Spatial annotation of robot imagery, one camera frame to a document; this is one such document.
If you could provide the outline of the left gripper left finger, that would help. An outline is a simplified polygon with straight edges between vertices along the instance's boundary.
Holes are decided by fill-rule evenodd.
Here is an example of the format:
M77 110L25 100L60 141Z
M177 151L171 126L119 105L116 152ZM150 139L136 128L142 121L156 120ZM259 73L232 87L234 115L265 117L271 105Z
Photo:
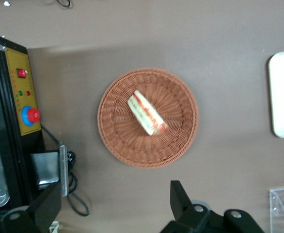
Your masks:
M46 233L61 210L62 188L50 184L28 207L11 210L0 220L2 233Z

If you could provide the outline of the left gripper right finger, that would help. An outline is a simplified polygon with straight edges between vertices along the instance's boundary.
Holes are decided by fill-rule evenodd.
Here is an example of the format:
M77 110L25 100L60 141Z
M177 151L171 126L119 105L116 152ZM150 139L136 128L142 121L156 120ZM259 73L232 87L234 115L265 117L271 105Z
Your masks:
M161 233L201 233L205 229L209 210L204 205L193 204L180 181L170 183L170 206L174 220Z

